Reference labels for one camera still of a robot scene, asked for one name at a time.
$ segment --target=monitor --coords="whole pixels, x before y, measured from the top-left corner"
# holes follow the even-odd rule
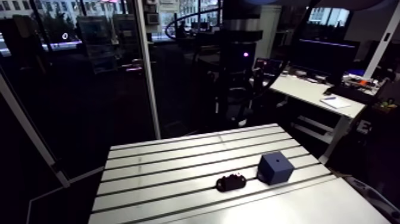
[[[191,28],[192,29],[197,29],[197,22],[192,22]]]
[[[300,39],[290,59],[292,67],[322,76],[340,76],[350,69],[358,42]]]
[[[200,23],[200,29],[208,30],[208,25],[209,25],[209,24],[210,24],[210,23],[206,23],[206,22]]]

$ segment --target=black object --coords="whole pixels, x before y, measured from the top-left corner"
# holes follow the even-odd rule
[[[332,93],[330,92],[330,88],[326,89],[323,93],[324,96],[330,96]]]
[[[192,22],[192,23],[190,24],[190,28],[192,28],[192,29],[197,29],[197,22]]]
[[[210,23],[207,23],[207,22],[200,23],[200,29],[208,30],[208,28],[210,28]]]
[[[289,180],[295,167],[281,153],[269,153],[261,156],[257,178],[269,185]]]
[[[327,89],[327,91],[366,105],[369,105],[374,101],[374,96],[347,86],[334,86]]]
[[[358,43],[300,39],[294,47],[294,54],[290,58],[292,67],[312,74],[328,76],[329,79],[334,79],[330,82],[337,84],[353,62]]]
[[[217,180],[215,187],[220,192],[226,192],[244,188],[246,186],[246,178],[242,175],[230,175],[228,177],[222,177]]]

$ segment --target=white pillar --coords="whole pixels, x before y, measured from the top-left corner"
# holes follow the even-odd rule
[[[259,27],[260,30],[262,30],[262,39],[257,42],[255,59],[258,57],[270,57],[281,9],[282,7],[279,5],[263,5],[261,7]]]
[[[144,63],[144,70],[146,74],[146,83],[147,90],[149,94],[150,108],[151,108],[151,116],[153,118],[153,128],[155,137],[157,139],[161,139],[160,132],[160,124],[158,123],[158,113],[157,113],[157,104],[155,102],[155,94],[154,94],[154,85],[153,85],[153,74],[151,72],[151,63],[150,63],[150,54],[149,54],[149,46],[147,42],[146,36],[146,25],[145,25],[145,16],[143,13],[143,2],[142,0],[132,0],[135,5],[136,15],[137,15],[137,25],[139,29],[139,40],[140,45],[142,47],[142,57]]]
[[[375,54],[372,56],[370,64],[368,65],[367,70],[365,71],[364,76],[362,77],[363,79],[370,79],[372,77],[372,74],[374,73],[380,59],[383,56],[383,53],[385,53],[386,47],[388,46],[390,40],[392,39],[393,33],[395,32],[397,25],[399,24],[399,21],[400,21],[400,1],[397,3],[397,7],[393,12],[392,18],[390,19],[390,22],[386,27],[385,32],[383,33],[383,36],[379,42]]]

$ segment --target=metal pole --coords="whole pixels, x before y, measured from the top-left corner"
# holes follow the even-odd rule
[[[44,41],[45,44],[47,45],[48,51],[49,51],[50,53],[52,53],[52,52],[53,52],[53,49],[51,48],[50,40],[49,40],[49,38],[47,37],[46,30],[45,30],[45,26],[43,25],[42,19],[40,18],[40,14],[39,14],[38,8],[36,8],[36,5],[35,5],[34,0],[29,0],[29,3],[30,3],[30,7],[32,8],[33,13],[34,13],[34,15],[35,15],[37,25],[39,26],[39,30],[40,30],[40,32],[42,33],[43,41]]]
[[[201,0],[197,0],[197,7],[198,7],[198,9],[197,9],[197,12],[199,13],[198,15],[197,15],[197,32],[199,32],[200,31],[200,20],[201,20],[201,15],[200,15],[200,12],[201,12]]]
[[[34,125],[28,119],[24,109],[18,103],[17,99],[15,98],[12,88],[10,88],[9,84],[6,82],[6,77],[0,71],[0,92],[3,95],[4,99],[6,100],[8,106],[10,107],[11,111],[16,116],[17,120],[20,122],[22,128],[27,133],[30,140],[33,142],[33,145],[39,151],[39,154],[43,157],[46,161],[47,165],[53,171],[56,178],[59,182],[63,185],[63,187],[67,188],[70,186],[70,183],[64,173],[57,169],[55,160],[52,154],[49,152],[47,146],[43,142],[42,138],[39,136],[37,131],[34,128]]]
[[[218,8],[221,8],[221,0],[218,0]],[[221,25],[221,10],[217,11],[217,26]]]
[[[176,37],[176,32],[178,31],[178,22],[176,21],[178,20],[178,15],[176,13],[174,13],[174,28],[175,28],[175,37]]]
[[[150,100],[150,108],[151,115],[153,118],[153,127],[155,137],[157,139],[161,139],[160,132],[160,124],[158,123],[158,113],[157,113],[157,104],[155,102],[155,94],[154,94],[154,85],[153,85],[153,75],[151,71],[151,63],[150,63],[150,55],[149,55],[149,46],[147,42],[146,36],[146,26],[145,26],[145,16],[143,14],[143,3],[142,0],[133,1],[135,4],[135,10],[137,15],[137,25],[139,29],[139,40],[140,45],[142,47],[143,54],[143,63],[145,67],[146,81],[147,81],[147,90],[149,94]]]
[[[85,5],[84,5],[84,3],[83,3],[83,0],[79,0],[79,4],[80,4],[80,8],[82,9],[82,14],[84,15],[84,16],[87,16],[87,14],[86,14],[86,8],[85,8]]]
[[[390,19],[389,24],[386,27],[385,32],[379,42],[378,47],[376,48],[375,54],[372,57],[370,64],[367,67],[367,70],[364,73],[363,79],[370,79],[372,74],[374,73],[376,67],[378,66],[379,61],[381,60],[383,53],[385,53],[386,47],[388,46],[390,40],[392,39],[393,33],[395,32],[397,25],[400,21],[400,1],[397,3],[397,7],[393,12],[392,18]]]
[[[126,14],[125,0],[121,0],[121,6],[122,6],[122,13],[123,13],[123,14]]]

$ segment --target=white frame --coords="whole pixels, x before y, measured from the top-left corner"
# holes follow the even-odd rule
[[[390,18],[389,24],[387,25],[386,30],[383,33],[383,36],[379,42],[379,45],[376,48],[376,51],[365,71],[364,76],[362,77],[363,79],[371,79],[372,74],[374,73],[376,67],[378,66],[378,63],[380,62],[383,54],[385,53],[386,47],[392,40],[392,36],[393,36],[394,32],[396,31],[399,21],[400,21],[400,1],[397,3],[397,7],[396,7],[395,11],[393,12],[392,17]]]

